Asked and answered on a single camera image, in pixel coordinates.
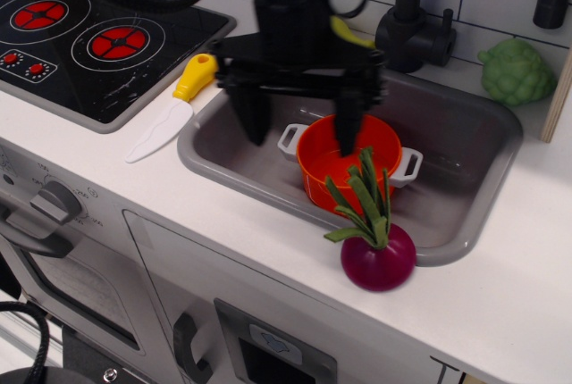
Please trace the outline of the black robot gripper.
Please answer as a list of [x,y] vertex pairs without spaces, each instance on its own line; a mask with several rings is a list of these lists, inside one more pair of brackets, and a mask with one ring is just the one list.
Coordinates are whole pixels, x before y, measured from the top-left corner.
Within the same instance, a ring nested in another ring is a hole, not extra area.
[[365,112],[382,100],[383,55],[334,32],[329,0],[253,3],[258,31],[209,47],[248,140],[261,146],[271,127],[265,93],[332,99],[340,155],[352,154]]

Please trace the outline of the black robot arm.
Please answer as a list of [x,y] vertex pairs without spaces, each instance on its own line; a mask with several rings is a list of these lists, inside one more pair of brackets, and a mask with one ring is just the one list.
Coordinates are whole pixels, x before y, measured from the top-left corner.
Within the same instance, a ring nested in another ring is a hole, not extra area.
[[217,84],[249,140],[270,128],[273,96],[330,99],[341,155],[354,151],[365,112],[382,100],[383,54],[334,32],[329,0],[253,0],[258,31],[214,42]]

